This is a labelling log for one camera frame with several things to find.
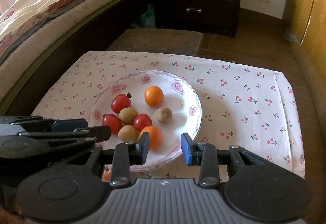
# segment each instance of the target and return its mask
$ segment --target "bed frame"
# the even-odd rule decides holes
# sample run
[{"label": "bed frame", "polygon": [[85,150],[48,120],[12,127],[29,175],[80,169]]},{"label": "bed frame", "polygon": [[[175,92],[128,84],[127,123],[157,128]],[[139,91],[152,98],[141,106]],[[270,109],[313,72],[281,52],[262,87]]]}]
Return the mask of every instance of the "bed frame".
[{"label": "bed frame", "polygon": [[3,114],[31,115],[46,92],[79,57],[88,51],[106,50],[131,28],[130,25],[147,10],[148,3],[149,0],[121,0],[64,39],[30,74],[19,91],[15,84],[8,92],[11,96],[16,95],[12,101],[8,100],[9,106]]}]

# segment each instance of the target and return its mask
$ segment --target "bed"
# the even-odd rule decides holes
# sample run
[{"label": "bed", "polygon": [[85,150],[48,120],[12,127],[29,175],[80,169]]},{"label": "bed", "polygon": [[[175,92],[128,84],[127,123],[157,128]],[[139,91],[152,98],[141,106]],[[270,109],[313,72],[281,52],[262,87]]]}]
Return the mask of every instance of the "bed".
[{"label": "bed", "polygon": [[29,115],[82,54],[106,50],[148,0],[84,0],[38,28],[0,66],[1,115]]}]

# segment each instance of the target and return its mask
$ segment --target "drawer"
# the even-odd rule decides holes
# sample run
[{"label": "drawer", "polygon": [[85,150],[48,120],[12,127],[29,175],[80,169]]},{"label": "drawer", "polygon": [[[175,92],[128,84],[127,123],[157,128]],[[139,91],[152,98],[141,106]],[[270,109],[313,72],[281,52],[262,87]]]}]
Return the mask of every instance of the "drawer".
[{"label": "drawer", "polygon": [[233,0],[159,0],[162,21],[197,23],[228,28]]}]

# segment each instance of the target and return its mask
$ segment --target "screw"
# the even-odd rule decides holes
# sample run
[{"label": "screw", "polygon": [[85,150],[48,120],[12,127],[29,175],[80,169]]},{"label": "screw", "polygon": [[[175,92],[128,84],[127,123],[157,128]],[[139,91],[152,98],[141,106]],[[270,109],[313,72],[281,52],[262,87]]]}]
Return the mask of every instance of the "screw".
[{"label": "screw", "polygon": [[126,177],[116,177],[112,180],[114,185],[125,185],[128,183],[128,179]]},{"label": "screw", "polygon": [[205,177],[202,179],[203,185],[215,185],[217,184],[217,179],[215,177]]}]

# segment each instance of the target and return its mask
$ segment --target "drawer handle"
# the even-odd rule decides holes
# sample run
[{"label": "drawer handle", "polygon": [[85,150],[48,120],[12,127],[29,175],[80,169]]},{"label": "drawer handle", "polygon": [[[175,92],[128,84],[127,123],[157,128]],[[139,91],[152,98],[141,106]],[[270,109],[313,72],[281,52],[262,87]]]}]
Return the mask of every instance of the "drawer handle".
[{"label": "drawer handle", "polygon": [[198,12],[198,13],[202,13],[202,9],[187,8],[186,11],[187,11],[188,13],[190,13],[190,12]]}]

